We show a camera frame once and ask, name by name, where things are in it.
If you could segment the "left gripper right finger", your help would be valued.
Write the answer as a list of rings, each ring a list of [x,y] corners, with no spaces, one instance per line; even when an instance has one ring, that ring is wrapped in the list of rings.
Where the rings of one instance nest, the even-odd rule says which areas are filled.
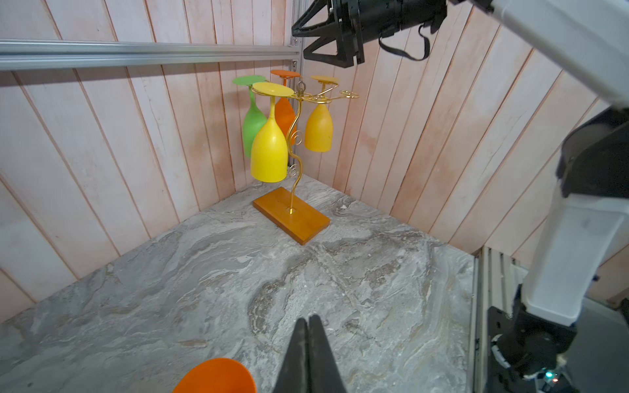
[[[321,317],[308,320],[309,389],[314,393],[346,393]]]

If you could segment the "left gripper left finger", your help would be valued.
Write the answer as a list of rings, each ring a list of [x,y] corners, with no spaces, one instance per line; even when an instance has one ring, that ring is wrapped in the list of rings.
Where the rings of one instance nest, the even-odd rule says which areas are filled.
[[[299,318],[294,326],[273,393],[309,391],[309,329],[306,320]]]

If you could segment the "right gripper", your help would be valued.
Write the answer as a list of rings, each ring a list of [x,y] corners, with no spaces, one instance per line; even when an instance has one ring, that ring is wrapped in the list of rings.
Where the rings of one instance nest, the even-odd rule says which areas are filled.
[[[325,19],[314,22],[319,13]],[[318,37],[304,48],[308,61],[348,68],[365,62],[357,0],[314,0],[292,26],[293,37]]]

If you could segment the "orange wine glass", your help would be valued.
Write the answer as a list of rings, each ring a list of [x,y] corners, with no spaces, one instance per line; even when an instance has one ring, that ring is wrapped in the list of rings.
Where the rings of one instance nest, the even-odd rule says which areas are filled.
[[[272,75],[278,75],[278,77],[283,80],[284,87],[288,85],[288,80],[300,76],[299,73],[291,70],[272,70],[270,73]],[[290,127],[295,120],[295,112],[287,98],[280,98],[280,100],[277,101],[275,105],[275,119],[284,136],[287,137],[290,132]]]
[[[188,371],[173,389],[173,393],[179,392],[256,393],[257,385],[241,363],[227,358],[216,358]]]

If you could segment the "yellow wine glass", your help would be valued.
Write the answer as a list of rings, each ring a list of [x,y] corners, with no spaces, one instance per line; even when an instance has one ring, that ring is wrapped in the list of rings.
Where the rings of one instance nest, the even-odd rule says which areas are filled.
[[[251,149],[251,175],[264,183],[278,183],[288,173],[288,143],[275,118],[277,98],[291,98],[294,91],[281,84],[258,82],[256,94],[270,97],[270,114],[254,138]]]
[[[322,75],[312,75],[311,78],[322,84],[322,90],[311,97],[317,106],[306,123],[304,144],[312,152],[328,152],[332,148],[334,123],[326,106],[329,103],[326,94],[338,86],[338,79]]]

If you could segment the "orange wooden rack base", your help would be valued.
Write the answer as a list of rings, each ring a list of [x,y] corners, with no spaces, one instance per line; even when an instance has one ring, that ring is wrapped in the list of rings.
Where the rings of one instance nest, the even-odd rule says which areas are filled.
[[[329,217],[282,187],[260,196],[252,205],[302,246],[330,224]]]

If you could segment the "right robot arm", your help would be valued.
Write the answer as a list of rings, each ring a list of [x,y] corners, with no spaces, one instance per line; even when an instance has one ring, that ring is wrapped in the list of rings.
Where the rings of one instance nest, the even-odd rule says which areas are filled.
[[[478,392],[571,391],[563,357],[586,291],[628,231],[628,4],[481,1],[480,9],[611,101],[563,141],[550,214],[512,312],[479,282],[474,384]]]

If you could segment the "back green wine glass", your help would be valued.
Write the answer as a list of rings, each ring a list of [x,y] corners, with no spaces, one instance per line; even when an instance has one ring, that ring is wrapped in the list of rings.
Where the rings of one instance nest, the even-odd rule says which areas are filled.
[[[242,123],[242,145],[245,157],[250,158],[254,139],[267,121],[266,115],[257,106],[256,95],[252,91],[252,86],[255,83],[266,82],[266,78],[262,75],[245,75],[233,79],[232,82],[237,86],[248,88],[250,106]]]

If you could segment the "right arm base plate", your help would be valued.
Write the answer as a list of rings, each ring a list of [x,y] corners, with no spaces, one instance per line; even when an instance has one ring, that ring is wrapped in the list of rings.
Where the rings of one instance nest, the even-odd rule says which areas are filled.
[[[576,325],[555,324],[523,310],[510,321],[491,341],[494,360],[486,392],[578,392],[563,371]]]

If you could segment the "aluminium mounting rail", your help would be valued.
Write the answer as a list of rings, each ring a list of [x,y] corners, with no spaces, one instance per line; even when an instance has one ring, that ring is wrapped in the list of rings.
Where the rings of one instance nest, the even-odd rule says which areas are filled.
[[[494,360],[491,341],[511,325],[516,291],[527,270],[516,259],[488,246],[474,252],[473,257],[467,388],[469,392],[486,392]]]

